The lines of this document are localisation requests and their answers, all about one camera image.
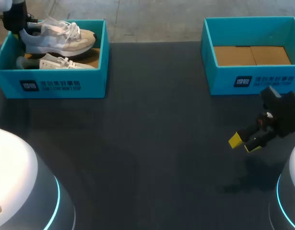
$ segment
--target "concrete floor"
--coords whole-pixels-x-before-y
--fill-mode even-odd
[[[38,19],[106,19],[111,42],[200,40],[205,17],[295,16],[295,0],[26,0]],[[0,22],[0,44],[6,36]]]

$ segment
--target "shoelace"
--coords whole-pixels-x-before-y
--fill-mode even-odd
[[[80,28],[76,23],[68,23],[65,21],[60,21],[59,23],[62,24],[62,29],[64,32],[58,33],[58,35],[67,34],[66,41],[80,37]]]
[[[61,67],[73,68],[73,61],[68,58],[58,57],[58,62],[61,62]]]

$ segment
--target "shoe sole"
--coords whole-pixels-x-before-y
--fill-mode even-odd
[[[91,49],[93,46],[87,47],[85,49],[77,50],[77,51],[63,51],[55,48],[50,47],[41,47],[41,46],[26,46],[26,53],[27,54],[46,54],[46,53],[57,53],[61,54],[65,57],[72,57],[79,54],[82,54],[89,49]]]

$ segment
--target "blue led ring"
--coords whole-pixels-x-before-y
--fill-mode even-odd
[[[56,205],[55,211],[53,212],[52,217],[50,218],[50,220],[49,220],[48,224],[46,225],[46,227],[44,228],[44,230],[48,230],[48,228],[52,224],[52,222],[55,219],[56,214],[58,212],[58,208],[59,208],[59,204],[60,204],[60,187],[59,187],[59,183],[58,183],[58,180],[57,179],[56,179],[56,182],[57,182],[57,187],[58,187],[58,200],[57,200],[57,205]]]
[[[280,182],[280,177],[278,178],[278,181],[277,181],[277,186],[276,186],[276,194],[277,194],[277,200],[278,200],[278,204],[280,205],[281,207],[281,210],[283,212],[283,215],[286,217],[286,219],[289,221],[289,223],[295,228],[295,224],[288,218],[288,216],[286,215],[285,211],[283,210],[283,207],[282,207],[282,204],[280,202],[280,197],[278,195],[278,184]]]

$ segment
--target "teal box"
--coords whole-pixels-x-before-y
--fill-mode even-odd
[[[0,50],[0,87],[7,98],[105,97],[109,59],[106,22],[105,20],[69,22],[76,22],[81,29],[96,34],[97,40],[93,48],[100,48],[98,68],[16,69],[16,59],[18,56],[23,56],[24,51],[18,39],[9,33]]]
[[[218,66],[214,46],[283,46],[292,65]],[[211,95],[295,92],[294,17],[206,18],[201,55]]]

